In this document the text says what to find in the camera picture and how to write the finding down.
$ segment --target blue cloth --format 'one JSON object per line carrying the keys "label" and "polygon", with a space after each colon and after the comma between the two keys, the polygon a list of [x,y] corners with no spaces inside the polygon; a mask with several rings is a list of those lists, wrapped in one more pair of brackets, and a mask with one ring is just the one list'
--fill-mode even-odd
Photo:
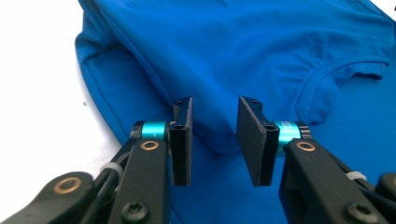
{"label": "blue cloth", "polygon": [[169,120],[173,101],[194,98],[192,185],[171,188],[172,223],[286,222],[283,159],[272,187],[251,186],[234,136],[239,95],[269,120],[306,122],[373,182],[395,170],[395,22],[369,0],[80,4],[82,75],[122,143],[136,120]]}

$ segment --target white background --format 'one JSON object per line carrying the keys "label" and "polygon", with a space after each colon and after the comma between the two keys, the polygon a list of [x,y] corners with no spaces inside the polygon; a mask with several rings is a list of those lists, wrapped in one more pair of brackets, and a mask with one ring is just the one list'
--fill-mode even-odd
{"label": "white background", "polygon": [[[396,1],[373,0],[394,20]],[[96,176],[120,144],[80,76],[77,1],[0,2],[0,221],[52,178]]]}

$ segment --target teal band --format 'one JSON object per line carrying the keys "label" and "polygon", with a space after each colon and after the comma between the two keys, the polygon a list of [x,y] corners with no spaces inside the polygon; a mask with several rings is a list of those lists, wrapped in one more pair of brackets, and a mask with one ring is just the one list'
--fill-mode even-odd
{"label": "teal band", "polygon": [[142,128],[142,138],[155,138],[164,141],[166,122],[146,121]]}
{"label": "teal band", "polygon": [[290,121],[275,121],[277,127],[279,127],[279,145],[277,149],[277,156],[284,157],[285,152],[283,147],[291,141],[293,138],[301,138],[300,129],[297,124]]}

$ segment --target brass ring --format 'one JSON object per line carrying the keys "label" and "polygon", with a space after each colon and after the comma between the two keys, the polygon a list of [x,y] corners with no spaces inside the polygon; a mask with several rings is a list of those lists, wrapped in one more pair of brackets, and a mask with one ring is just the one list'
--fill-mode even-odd
{"label": "brass ring", "polygon": [[142,143],[142,145],[140,145],[140,147],[144,150],[154,150],[156,149],[160,144],[158,144],[158,142],[154,142],[154,141],[147,141]]}
{"label": "brass ring", "polygon": [[296,146],[304,151],[315,151],[317,149],[314,145],[307,142],[298,142]]}
{"label": "brass ring", "polygon": [[[70,186],[63,186],[66,182],[71,181],[72,184]],[[81,185],[81,180],[78,177],[68,177],[58,182],[53,188],[53,191],[58,194],[66,194],[70,193],[79,188]]]}

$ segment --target gray zip tie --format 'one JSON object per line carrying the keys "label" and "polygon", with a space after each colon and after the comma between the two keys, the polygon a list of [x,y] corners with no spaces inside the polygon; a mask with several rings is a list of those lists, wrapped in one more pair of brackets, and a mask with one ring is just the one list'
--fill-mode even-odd
{"label": "gray zip tie", "polygon": [[107,162],[102,166],[102,168],[100,168],[100,172],[102,172],[105,169],[111,169],[111,170],[114,170],[117,172],[117,174],[119,175],[119,184],[118,184],[118,186],[119,186],[121,179],[122,179],[122,174],[123,174],[122,167],[115,162]]}
{"label": "gray zip tie", "polygon": [[350,180],[363,179],[367,181],[367,177],[359,171],[352,171],[346,174]]}

